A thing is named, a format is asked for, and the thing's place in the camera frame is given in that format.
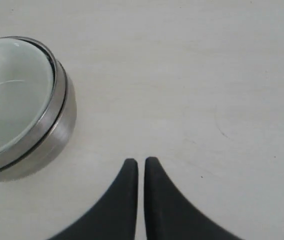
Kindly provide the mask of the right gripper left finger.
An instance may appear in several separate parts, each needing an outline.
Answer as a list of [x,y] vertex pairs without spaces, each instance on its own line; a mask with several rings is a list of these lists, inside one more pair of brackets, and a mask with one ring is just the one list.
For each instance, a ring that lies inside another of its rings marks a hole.
[[128,158],[95,205],[52,239],[133,240],[136,234],[138,183],[138,163]]

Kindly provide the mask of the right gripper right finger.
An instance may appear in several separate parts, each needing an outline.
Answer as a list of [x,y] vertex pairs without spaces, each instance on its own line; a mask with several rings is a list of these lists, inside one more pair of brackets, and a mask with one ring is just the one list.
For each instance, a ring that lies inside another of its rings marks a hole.
[[145,160],[144,220],[148,240],[239,239],[194,207],[156,157]]

